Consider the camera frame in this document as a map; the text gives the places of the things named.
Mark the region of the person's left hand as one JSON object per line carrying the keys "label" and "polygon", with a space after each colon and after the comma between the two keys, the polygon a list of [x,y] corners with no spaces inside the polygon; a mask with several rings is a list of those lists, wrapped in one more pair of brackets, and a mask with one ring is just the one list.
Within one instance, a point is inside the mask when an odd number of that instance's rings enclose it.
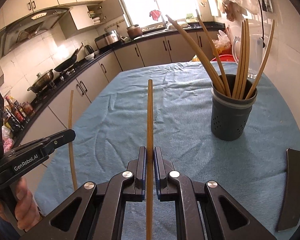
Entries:
{"label": "person's left hand", "polygon": [[15,194],[17,197],[17,205],[14,213],[17,220],[17,227],[27,232],[38,224],[42,220],[42,217],[24,177],[18,180],[15,187]]}

